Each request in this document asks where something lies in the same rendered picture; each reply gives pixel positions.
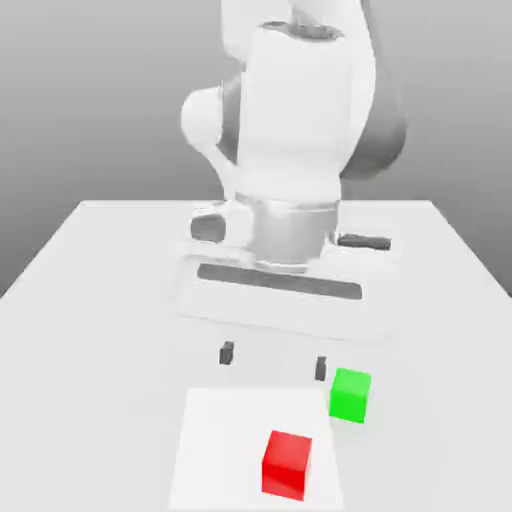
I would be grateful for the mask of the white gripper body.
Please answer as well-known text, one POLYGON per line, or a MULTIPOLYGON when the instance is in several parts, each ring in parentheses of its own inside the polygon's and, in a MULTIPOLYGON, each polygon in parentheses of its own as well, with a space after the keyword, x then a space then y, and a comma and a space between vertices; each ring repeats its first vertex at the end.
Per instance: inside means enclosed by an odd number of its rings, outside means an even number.
POLYGON ((171 291, 182 316, 380 343, 394 323, 394 265, 368 249, 327 247, 299 274, 267 274, 239 249, 180 242, 171 291))

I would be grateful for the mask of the small green cube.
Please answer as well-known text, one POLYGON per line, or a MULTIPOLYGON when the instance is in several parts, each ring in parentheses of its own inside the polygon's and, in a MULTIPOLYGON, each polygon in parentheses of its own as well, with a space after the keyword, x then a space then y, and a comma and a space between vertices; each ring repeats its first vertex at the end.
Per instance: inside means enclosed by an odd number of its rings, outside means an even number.
POLYGON ((337 368, 330 389, 329 415, 363 424, 372 377, 365 372, 337 368))

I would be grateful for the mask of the small red cube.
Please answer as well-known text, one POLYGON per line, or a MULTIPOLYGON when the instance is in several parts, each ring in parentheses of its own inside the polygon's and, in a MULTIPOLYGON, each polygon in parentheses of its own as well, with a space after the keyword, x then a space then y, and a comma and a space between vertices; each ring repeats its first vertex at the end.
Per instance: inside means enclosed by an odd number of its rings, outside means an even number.
POLYGON ((311 451, 311 438, 272 430, 261 462, 261 490, 303 501, 311 451))

